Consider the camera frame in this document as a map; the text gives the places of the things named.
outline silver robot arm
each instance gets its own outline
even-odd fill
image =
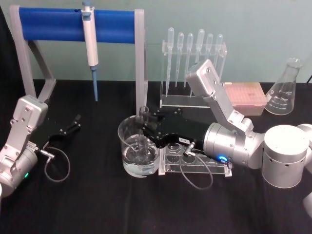
[[[218,121],[211,124],[206,133],[205,154],[225,154],[234,163],[260,168],[264,134],[254,133],[252,121],[234,110],[211,61],[194,65],[186,80],[194,94],[209,104]]]
[[[29,141],[31,133],[46,116],[46,103],[27,95],[21,97],[11,119],[11,131],[0,151],[0,185],[2,196],[9,196],[37,162],[36,145]]]
[[[224,154],[236,164],[261,168],[264,179],[278,188],[297,185],[304,167],[312,173],[312,125],[278,125],[264,134],[254,133],[251,120],[232,107],[210,60],[195,64],[186,80],[194,94],[209,104],[218,121],[205,135],[206,155]],[[312,217],[312,193],[304,205]]]

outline water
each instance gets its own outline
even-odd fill
[[[145,177],[157,171],[159,166],[158,148],[147,138],[147,147],[139,150],[140,136],[133,135],[125,140],[122,151],[123,167],[128,174],[134,177]]]

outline erlenmeyer flask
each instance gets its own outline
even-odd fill
[[[297,58],[289,58],[282,77],[267,92],[265,109],[275,115],[286,115],[293,110],[296,78],[302,64]]]

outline gray cable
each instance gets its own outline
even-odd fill
[[[186,181],[189,182],[190,185],[192,185],[194,188],[196,188],[196,189],[198,189],[198,190],[206,190],[206,189],[209,189],[209,188],[211,188],[211,186],[212,186],[213,183],[214,183],[213,174],[211,173],[209,167],[205,164],[205,162],[204,162],[200,157],[198,157],[197,155],[195,155],[195,157],[196,157],[199,161],[201,161],[201,163],[204,164],[204,166],[207,168],[207,170],[208,170],[208,172],[209,172],[209,175],[210,175],[210,179],[211,179],[210,184],[209,184],[207,187],[202,187],[202,188],[201,188],[201,187],[198,187],[198,186],[196,186],[195,184],[193,184],[193,183],[190,181],[190,179],[188,179],[188,178],[186,177],[186,175],[184,174],[184,172],[183,172],[183,170],[182,170],[182,166],[181,166],[181,162],[182,162],[183,156],[181,156],[181,158],[180,158],[180,164],[179,164],[179,165],[180,165],[181,173],[182,173],[182,175],[184,176],[184,178],[186,179]]]
[[[48,173],[47,173],[47,167],[48,167],[48,164],[49,164],[49,162],[50,162],[50,158],[47,160],[47,162],[45,163],[45,166],[44,166],[44,173],[45,173],[45,176],[46,176],[50,181],[56,182],[56,183],[63,182],[64,180],[67,179],[67,177],[69,176],[69,173],[70,173],[70,161],[69,161],[68,156],[66,155],[66,153],[64,153],[64,151],[62,151],[62,150],[60,150],[60,149],[58,149],[58,148],[55,148],[55,147],[50,147],[50,146],[49,146],[49,147],[46,147],[46,149],[51,149],[51,150],[59,151],[59,152],[61,152],[61,153],[65,156],[65,158],[66,158],[66,160],[67,160],[67,162],[68,162],[68,172],[67,172],[67,175],[66,175],[63,179],[59,179],[59,180],[52,179],[52,178],[48,175]]]

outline white micropipette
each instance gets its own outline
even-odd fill
[[[204,42],[204,36],[205,36],[205,30],[200,29],[197,35],[195,63],[198,63],[199,61],[200,51],[201,51],[201,48],[203,47],[203,42]]]
[[[97,65],[98,65],[98,48],[97,35],[94,17],[94,7],[91,7],[90,1],[82,2],[81,10],[84,40],[86,41],[88,64],[92,72],[93,89],[95,100],[98,101],[98,85],[97,85]]]
[[[168,29],[168,64],[167,64],[167,78],[166,78],[166,96],[168,95],[169,84],[170,84],[170,71],[171,71],[171,57],[172,57],[172,49],[174,47],[174,36],[175,30],[174,28]]]
[[[216,43],[215,43],[215,57],[214,57],[214,68],[216,66],[216,62],[218,61],[218,57],[219,57],[219,52],[221,49],[221,45],[222,45],[222,41],[223,41],[223,35],[219,34],[217,39],[216,39]]]
[[[214,36],[211,33],[208,34],[207,40],[206,40],[206,57],[205,57],[205,59],[209,59],[210,50],[211,50],[211,47],[213,45],[213,41],[214,41]]]
[[[179,77],[179,69],[180,69],[180,60],[181,60],[181,53],[182,53],[182,47],[183,47],[183,40],[184,40],[184,34],[179,33],[177,37],[177,57],[176,57],[176,69],[175,69],[175,86],[177,84],[177,79]]]
[[[185,70],[184,70],[184,87],[186,83],[185,75],[187,71],[189,70],[190,55],[191,55],[192,46],[193,46],[193,38],[194,38],[193,33],[189,33],[187,36],[187,41],[186,41],[187,55],[186,55]]]

